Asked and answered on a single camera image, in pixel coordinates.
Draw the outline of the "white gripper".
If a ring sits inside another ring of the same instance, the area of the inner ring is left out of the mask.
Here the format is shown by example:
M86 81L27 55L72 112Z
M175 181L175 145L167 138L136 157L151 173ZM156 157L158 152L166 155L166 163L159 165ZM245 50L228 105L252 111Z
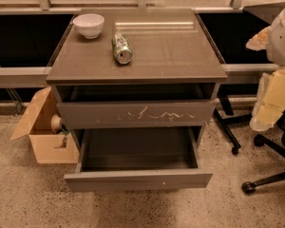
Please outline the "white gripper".
M271 27L262 29L246 43L246 47L254 51L265 49L270 31ZM284 110L285 67L272 74L262 74L258 84L250 127L257 132L267 131L276 124Z

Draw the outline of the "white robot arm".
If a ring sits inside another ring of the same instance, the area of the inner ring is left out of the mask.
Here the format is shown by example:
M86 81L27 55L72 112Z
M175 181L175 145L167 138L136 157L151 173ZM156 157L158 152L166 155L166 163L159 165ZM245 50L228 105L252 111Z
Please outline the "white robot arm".
M278 65L275 72L263 73L259 80L250 121L250 127L258 132L272 128L285 110L285 7L274 18L273 12L277 8L278 4L265 7L273 21L246 43L250 50L265 49L267 59Z

